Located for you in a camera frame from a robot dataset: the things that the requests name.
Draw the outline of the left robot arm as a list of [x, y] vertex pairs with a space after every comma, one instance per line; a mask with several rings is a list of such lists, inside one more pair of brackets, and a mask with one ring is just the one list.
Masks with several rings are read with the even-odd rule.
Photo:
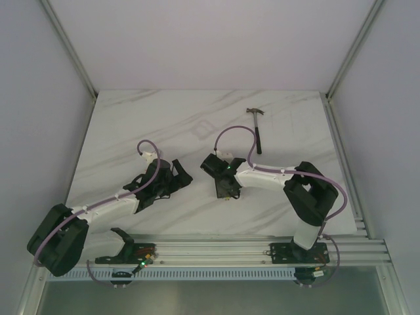
[[132, 217], [157, 200], [191, 184], [193, 178], [178, 160], [153, 160], [143, 174], [94, 209], [53, 206], [30, 238], [27, 250], [36, 263], [54, 276], [63, 276], [75, 265], [86, 261], [97, 264], [145, 265], [154, 253], [153, 245], [139, 245], [117, 220]]

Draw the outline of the black fuse box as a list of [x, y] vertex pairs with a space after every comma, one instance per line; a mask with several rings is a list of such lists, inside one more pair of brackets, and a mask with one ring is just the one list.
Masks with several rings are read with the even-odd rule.
[[215, 179], [215, 188], [218, 199], [240, 198], [241, 186], [234, 180]]

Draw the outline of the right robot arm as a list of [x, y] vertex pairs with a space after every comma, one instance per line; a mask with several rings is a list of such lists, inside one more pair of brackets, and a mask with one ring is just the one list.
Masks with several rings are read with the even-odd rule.
[[299, 218], [291, 256], [305, 262], [314, 254], [313, 245], [339, 193], [313, 164], [303, 161], [296, 167], [268, 167], [243, 158], [228, 162], [209, 154], [201, 169], [215, 180], [218, 198], [238, 199], [242, 188], [284, 192]]

